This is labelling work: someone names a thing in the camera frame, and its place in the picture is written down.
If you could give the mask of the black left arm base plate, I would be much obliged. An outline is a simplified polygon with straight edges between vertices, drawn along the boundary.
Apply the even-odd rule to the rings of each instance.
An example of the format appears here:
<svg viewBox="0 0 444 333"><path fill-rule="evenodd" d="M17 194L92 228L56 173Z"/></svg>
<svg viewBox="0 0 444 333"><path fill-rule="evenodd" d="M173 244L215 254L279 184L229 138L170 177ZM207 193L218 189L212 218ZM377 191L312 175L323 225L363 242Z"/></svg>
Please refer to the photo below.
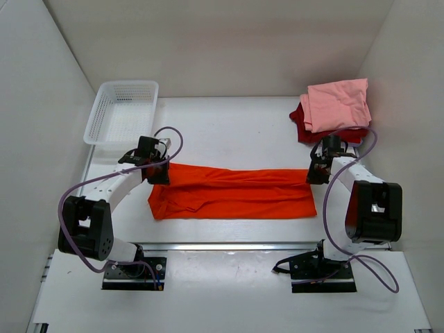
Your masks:
<svg viewBox="0 0 444 333"><path fill-rule="evenodd" d="M145 265L111 266L105 270L102 290L108 291L163 291L167 272L167 257L144 257L153 270Z"/></svg>

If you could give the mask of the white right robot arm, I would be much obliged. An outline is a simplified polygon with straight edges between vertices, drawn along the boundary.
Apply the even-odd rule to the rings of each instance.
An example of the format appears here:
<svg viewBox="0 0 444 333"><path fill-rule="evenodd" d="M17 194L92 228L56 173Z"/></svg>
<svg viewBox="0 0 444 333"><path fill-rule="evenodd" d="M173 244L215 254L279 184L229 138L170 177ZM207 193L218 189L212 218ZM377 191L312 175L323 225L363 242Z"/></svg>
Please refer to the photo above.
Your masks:
<svg viewBox="0 0 444 333"><path fill-rule="evenodd" d="M338 135L328 135L313 147L306 182L326 185L323 199L323 227L327 239L320 244L322 254L311 260L311 271L326 278L344 262L369 246L396 242L402 235L402 187L374 176L359 158L348 151L348 143ZM330 229L327 204L335 182L349 192L345 218Z"/></svg>

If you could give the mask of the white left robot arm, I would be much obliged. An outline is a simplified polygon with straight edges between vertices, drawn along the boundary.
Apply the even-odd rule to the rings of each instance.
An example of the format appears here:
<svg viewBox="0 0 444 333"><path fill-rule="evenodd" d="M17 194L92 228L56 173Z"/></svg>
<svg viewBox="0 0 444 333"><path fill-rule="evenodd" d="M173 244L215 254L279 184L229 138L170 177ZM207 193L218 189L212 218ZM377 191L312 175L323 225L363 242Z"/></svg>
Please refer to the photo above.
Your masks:
<svg viewBox="0 0 444 333"><path fill-rule="evenodd" d="M86 258L121 262L121 268L130 276L143 272L142 247L114 236L112 212L144 181L151 185L169 184L170 146L170 139L140 137L137 148L119 159L115 177L100 181L85 196L69 196L64 201L65 227Z"/></svg>

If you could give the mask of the orange t-shirt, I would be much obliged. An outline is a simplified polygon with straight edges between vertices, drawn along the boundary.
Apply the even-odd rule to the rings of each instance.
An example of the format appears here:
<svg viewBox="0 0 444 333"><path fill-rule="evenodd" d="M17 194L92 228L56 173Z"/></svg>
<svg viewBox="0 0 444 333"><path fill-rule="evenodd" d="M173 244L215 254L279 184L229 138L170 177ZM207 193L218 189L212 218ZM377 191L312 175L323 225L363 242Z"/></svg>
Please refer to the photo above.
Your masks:
<svg viewBox="0 0 444 333"><path fill-rule="evenodd" d="M148 197L153 218L303 219L317 215L305 169L230 170L172 164Z"/></svg>

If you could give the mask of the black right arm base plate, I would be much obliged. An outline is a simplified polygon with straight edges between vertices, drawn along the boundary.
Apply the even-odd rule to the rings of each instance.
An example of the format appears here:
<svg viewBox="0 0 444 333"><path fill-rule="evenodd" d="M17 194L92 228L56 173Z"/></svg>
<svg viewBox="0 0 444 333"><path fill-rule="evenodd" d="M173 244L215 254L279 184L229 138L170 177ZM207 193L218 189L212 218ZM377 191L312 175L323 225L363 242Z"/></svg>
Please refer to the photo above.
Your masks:
<svg viewBox="0 0 444 333"><path fill-rule="evenodd" d="M278 261L276 274L288 274L292 293L355 293L357 287L351 264L324 256L323 241L312 251Z"/></svg>

